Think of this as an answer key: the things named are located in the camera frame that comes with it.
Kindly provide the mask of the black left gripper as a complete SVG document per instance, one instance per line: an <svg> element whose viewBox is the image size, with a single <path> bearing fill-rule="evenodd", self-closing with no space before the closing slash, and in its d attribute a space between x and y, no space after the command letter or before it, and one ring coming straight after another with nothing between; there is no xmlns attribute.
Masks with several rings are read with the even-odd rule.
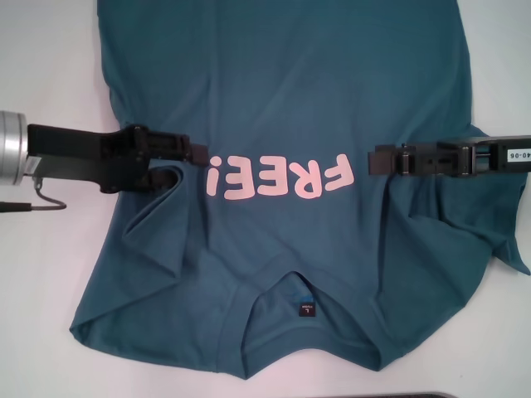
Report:
<svg viewBox="0 0 531 398"><path fill-rule="evenodd" d="M208 149L185 134L126 128L113 133L93 133L40 124L27 128L29 158L39 160L32 176L93 182L103 193L156 192L179 183L179 173L149 168L151 158L208 165Z"/></svg>

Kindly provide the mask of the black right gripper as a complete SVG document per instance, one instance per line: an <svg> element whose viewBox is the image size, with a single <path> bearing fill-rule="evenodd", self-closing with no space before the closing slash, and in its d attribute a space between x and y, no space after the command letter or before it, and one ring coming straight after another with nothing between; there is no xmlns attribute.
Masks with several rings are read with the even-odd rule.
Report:
<svg viewBox="0 0 531 398"><path fill-rule="evenodd" d="M530 172L530 136L473 137L435 143L377 145L368 153L370 176L427 175L422 155L442 151L449 165L444 175L475 177L483 174Z"/></svg>

